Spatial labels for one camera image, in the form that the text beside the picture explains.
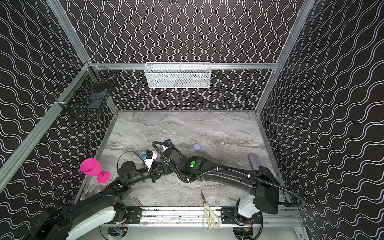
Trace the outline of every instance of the white mesh basket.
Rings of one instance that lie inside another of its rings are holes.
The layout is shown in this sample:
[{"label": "white mesh basket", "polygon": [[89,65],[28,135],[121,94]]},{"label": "white mesh basket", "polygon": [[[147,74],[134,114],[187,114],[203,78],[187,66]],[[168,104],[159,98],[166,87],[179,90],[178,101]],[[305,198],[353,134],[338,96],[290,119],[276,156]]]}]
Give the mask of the white mesh basket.
[{"label": "white mesh basket", "polygon": [[150,88],[209,88],[211,63],[146,63]]}]

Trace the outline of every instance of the scissors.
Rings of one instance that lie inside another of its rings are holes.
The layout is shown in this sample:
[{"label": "scissors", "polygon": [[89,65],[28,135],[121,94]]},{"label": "scissors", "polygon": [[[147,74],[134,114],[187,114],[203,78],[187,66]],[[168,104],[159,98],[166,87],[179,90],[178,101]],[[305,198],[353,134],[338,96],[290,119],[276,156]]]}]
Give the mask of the scissors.
[{"label": "scissors", "polygon": [[[211,225],[213,225],[214,228],[220,227],[220,219],[214,214],[214,212],[209,207],[207,200],[205,199],[205,196],[203,194],[203,190],[201,191],[201,198],[203,199],[204,204],[204,216],[203,216],[203,228],[207,231],[211,230]],[[204,222],[205,219],[207,220],[208,228],[205,227]]]}]

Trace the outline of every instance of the wire basket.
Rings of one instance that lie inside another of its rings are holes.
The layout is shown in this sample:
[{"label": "wire basket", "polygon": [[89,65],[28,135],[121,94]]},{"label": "wire basket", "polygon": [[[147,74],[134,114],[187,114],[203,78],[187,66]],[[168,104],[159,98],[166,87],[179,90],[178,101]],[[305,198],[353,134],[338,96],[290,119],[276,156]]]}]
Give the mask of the wire basket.
[{"label": "wire basket", "polygon": [[104,112],[117,73],[93,66],[84,75],[64,102],[59,103],[76,121],[97,121]]},{"label": "wire basket", "polygon": [[144,74],[150,88],[209,88],[211,63],[151,63]]}]

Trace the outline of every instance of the robotic arm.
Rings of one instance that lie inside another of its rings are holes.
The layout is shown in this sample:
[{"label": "robotic arm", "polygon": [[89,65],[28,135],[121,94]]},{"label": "robotic arm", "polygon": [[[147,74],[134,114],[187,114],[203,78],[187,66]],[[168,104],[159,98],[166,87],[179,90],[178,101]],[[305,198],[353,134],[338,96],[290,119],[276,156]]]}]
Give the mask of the robotic arm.
[{"label": "robotic arm", "polygon": [[[162,152],[157,145],[167,149]],[[170,139],[153,142],[152,146],[160,154],[160,162],[154,161],[150,168],[138,170],[132,161],[123,163],[118,169],[118,177],[100,193],[72,206],[58,210],[53,207],[46,209],[40,217],[41,222],[30,230],[24,240],[72,240],[111,220],[121,222],[125,219],[125,206],[120,200],[132,192],[131,187],[135,183],[148,179],[155,183],[162,175],[173,172],[186,183],[205,179],[248,192],[249,197],[239,199],[236,204],[234,217],[238,222],[247,223],[259,211],[277,214],[278,205],[305,205],[304,199],[298,194],[281,187],[266,167],[243,170],[216,164],[202,157],[187,158],[175,148]],[[300,203],[279,202],[279,189],[295,196]]]}]

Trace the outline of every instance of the scissors blade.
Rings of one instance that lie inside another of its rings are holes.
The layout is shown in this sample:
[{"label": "scissors blade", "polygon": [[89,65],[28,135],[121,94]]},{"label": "scissors blade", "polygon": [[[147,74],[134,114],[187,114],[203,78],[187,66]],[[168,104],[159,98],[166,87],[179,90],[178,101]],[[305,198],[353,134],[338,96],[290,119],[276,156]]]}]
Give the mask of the scissors blade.
[{"label": "scissors blade", "polygon": [[205,199],[205,196],[204,196],[204,193],[203,193],[203,190],[200,190],[201,191],[201,199],[203,199],[203,203],[206,203],[207,200]]}]

